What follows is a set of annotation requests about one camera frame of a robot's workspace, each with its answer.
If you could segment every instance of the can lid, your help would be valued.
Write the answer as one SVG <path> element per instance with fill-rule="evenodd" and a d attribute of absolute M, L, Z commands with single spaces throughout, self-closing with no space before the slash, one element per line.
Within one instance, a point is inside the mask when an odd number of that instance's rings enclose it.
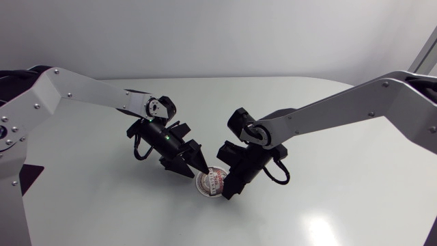
<path fill-rule="evenodd" d="M 196 187 L 200 194 L 207 197 L 220 197 L 223 192 L 224 179 L 227 172 L 221 167 L 208 167 L 209 174 L 199 172 L 196 177 Z"/>

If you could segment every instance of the black cable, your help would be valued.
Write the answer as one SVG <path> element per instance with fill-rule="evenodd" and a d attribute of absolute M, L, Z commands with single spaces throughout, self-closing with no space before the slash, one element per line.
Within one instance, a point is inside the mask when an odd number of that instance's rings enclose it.
<path fill-rule="evenodd" d="M 23 79 L 32 77 L 34 75 L 38 75 L 38 72 L 36 71 L 29 71 L 29 70 L 2 70 L 0 71 L 0 78 L 6 77 L 6 76 L 16 76 Z"/>
<path fill-rule="evenodd" d="M 137 160 L 144 161 L 144 160 L 146 160 L 147 157 L 149 157 L 150 153 L 152 153 L 152 150 L 154 147 L 153 146 L 150 147 L 150 149 L 145 153 L 145 155 L 141 156 L 138 153 L 138 146 L 139 146 L 140 142 L 141 142 L 141 136 L 139 134 L 135 134 L 134 156 Z"/>
<path fill-rule="evenodd" d="M 427 81 L 424 79 L 413 79 L 408 81 L 411 85 L 430 88 L 433 91 L 437 92 L 437 83 L 432 81 Z"/>
<path fill-rule="evenodd" d="M 281 168 L 282 171 L 284 171 L 285 177 L 287 177 L 285 180 L 277 180 L 275 177 L 272 176 L 272 174 L 270 174 L 270 172 L 267 170 L 267 167 L 263 167 L 262 169 L 267 174 L 267 176 L 275 183 L 280 185 L 288 184 L 288 182 L 290 181 L 290 173 L 288 172 L 287 168 L 284 166 L 284 164 L 282 164 L 281 161 L 274 161 L 274 162 L 279 168 Z"/>
<path fill-rule="evenodd" d="M 251 131 L 251 129 L 249 129 L 247 126 L 243 126 L 244 131 L 251 137 L 254 137 L 258 140 L 262 140 L 262 136 L 259 133 L 254 133 L 253 131 Z"/>

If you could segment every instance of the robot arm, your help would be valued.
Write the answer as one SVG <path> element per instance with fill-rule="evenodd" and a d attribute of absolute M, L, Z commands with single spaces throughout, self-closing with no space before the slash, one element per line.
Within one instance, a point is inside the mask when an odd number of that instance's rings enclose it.
<path fill-rule="evenodd" d="M 0 71 L 0 245 L 31 245 L 22 200 L 25 190 L 21 187 L 26 138 L 54 114 L 61 98 L 113 107 L 138 117 L 127 130 L 129 138 L 135 136 L 137 159 L 146 159 L 155 149 L 167 170 L 192 178 L 190 165 L 208 173 L 201 146 L 193 139 L 183 140 L 190 131 L 188 125 L 176 122 L 165 128 L 176 114 L 175 105 L 166 96 L 123 90 L 62 68 Z M 141 139 L 151 145 L 145 156 L 137 150 Z"/>
<path fill-rule="evenodd" d="M 34 80 L 27 89 L 14 80 L 16 97 L 8 98 L 0 108 L 3 127 L 0 150 L 5 150 L 26 136 L 33 128 L 54 114 L 61 98 L 79 100 L 113 107 L 124 113 L 147 120 L 155 117 L 169 119 L 175 114 L 167 112 L 156 95 L 123 90 L 62 68 L 35 67 L 28 79 Z"/>
<path fill-rule="evenodd" d="M 248 144 L 230 142 L 217 157 L 231 166 L 223 196 L 240 193 L 263 169 L 284 185 L 290 179 L 281 159 L 287 150 L 281 144 L 296 135 L 320 131 L 385 116 L 410 141 L 437 154 L 437 78 L 409 72 L 392 72 L 300 109 L 282 109 L 254 120 L 244 109 L 237 110 L 228 127 Z M 274 179 L 265 165 L 273 159 L 285 172 L 286 181 Z"/>

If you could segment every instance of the white table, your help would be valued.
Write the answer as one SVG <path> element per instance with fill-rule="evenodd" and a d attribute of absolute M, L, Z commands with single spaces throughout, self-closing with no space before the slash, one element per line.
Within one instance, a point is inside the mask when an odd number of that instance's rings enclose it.
<path fill-rule="evenodd" d="M 185 140 L 226 169 L 216 153 L 225 140 L 241 145 L 226 126 L 237 108 L 258 119 L 350 87 L 302 77 L 108 82 L 169 96 L 172 122 L 192 129 Z M 30 134 L 26 163 L 46 168 L 24 196 L 34 245 L 422 245 L 436 218 L 437 156 L 385 118 L 288 140 L 290 183 L 261 172 L 230 201 L 202 196 L 157 152 L 137 161 L 126 136 L 135 120 L 64 100 Z"/>

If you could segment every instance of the white wall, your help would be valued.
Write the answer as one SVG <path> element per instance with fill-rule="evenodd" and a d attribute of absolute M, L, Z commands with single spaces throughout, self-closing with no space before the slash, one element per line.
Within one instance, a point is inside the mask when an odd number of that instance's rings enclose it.
<path fill-rule="evenodd" d="M 436 9 L 435 0 L 2 0 L 0 69 L 357 84 L 408 69 Z"/>

